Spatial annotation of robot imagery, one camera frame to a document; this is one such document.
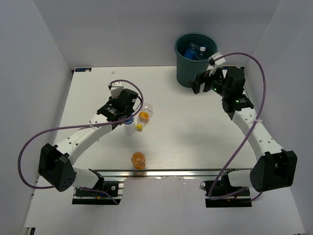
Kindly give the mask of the clear plastic bottle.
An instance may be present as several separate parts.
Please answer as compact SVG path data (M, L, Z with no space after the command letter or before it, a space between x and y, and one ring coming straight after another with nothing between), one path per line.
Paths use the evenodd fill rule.
M195 60L205 60L206 59L206 47L200 47Z

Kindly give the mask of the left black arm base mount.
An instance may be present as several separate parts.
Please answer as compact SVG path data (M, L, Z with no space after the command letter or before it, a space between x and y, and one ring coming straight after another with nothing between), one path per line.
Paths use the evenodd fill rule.
M95 188L96 191L75 188L72 198L73 205L119 205L126 178L110 175L105 171L97 173L104 178L103 182Z

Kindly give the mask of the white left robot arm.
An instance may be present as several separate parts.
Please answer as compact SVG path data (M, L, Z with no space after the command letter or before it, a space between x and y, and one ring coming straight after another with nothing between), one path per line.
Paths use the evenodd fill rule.
M137 92L122 89L118 96L111 97L97 110L86 128L80 128L54 146L47 143L41 149L39 174L59 192L76 187L87 188L92 195L99 195L103 191L103 177L94 170L73 165L96 141L134 113L137 98Z

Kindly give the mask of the orange juice bottle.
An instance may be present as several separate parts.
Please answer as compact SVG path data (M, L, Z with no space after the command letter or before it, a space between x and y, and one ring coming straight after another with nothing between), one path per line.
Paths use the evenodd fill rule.
M141 108L137 121L136 121L136 130L142 131L146 124L150 121L154 114L153 106L149 103L144 103L143 107Z

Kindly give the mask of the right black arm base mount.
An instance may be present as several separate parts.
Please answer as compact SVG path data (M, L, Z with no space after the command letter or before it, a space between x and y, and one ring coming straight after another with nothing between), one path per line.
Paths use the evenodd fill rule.
M249 208L252 207L250 202L250 191L246 189L245 191L234 192L241 190L242 187L233 187L230 185L229 179L226 173L223 173L222 177L217 181L213 190L212 197L224 196L226 194L231 194L231 196L225 197L219 200L209 199L209 190L213 185L214 180L206 180L200 183L200 188L205 191L205 206L207 208Z

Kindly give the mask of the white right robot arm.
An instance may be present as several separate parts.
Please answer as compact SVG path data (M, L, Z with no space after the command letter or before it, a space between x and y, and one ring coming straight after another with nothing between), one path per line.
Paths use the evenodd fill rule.
M222 69L214 74L199 73L188 82L195 94L203 85L204 92L212 90L222 97L224 111L245 135L256 156L253 169L224 174L221 190L226 195L233 195L238 188L254 188L257 192L287 188L295 175L296 154L279 145L257 119L253 104L244 94L245 81L244 71L231 67L226 73Z

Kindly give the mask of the blue label water bottle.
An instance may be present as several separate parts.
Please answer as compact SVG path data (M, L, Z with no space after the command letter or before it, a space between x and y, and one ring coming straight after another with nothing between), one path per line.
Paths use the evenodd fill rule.
M188 45L188 47L187 47L187 49L186 49L186 51L184 53L184 57L186 59L194 60L196 55L197 55L197 53L198 53L198 51L199 51L199 45L191 42Z
M131 118L123 123L124 130L127 135L131 135L135 131L135 120Z

